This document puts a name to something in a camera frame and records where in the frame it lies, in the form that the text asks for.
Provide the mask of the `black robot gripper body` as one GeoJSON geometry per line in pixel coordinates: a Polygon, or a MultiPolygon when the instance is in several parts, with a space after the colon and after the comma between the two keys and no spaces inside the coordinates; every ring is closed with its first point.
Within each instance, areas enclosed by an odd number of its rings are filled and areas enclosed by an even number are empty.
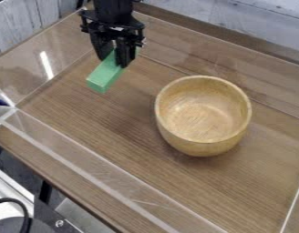
{"type": "Polygon", "coordinates": [[[94,8],[82,10],[82,31],[109,35],[115,42],[126,37],[138,47],[143,46],[145,24],[134,17],[134,3],[142,0],[93,0],[94,8]]]}

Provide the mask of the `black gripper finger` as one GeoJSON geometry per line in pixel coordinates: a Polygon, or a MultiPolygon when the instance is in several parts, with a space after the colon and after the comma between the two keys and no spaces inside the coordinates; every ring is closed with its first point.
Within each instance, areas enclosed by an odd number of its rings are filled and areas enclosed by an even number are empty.
{"type": "Polygon", "coordinates": [[[91,43],[99,59],[103,61],[114,51],[114,41],[109,35],[94,33],[90,35],[91,43]]]}
{"type": "Polygon", "coordinates": [[[126,38],[117,39],[117,64],[126,68],[137,56],[137,45],[126,38]]]}

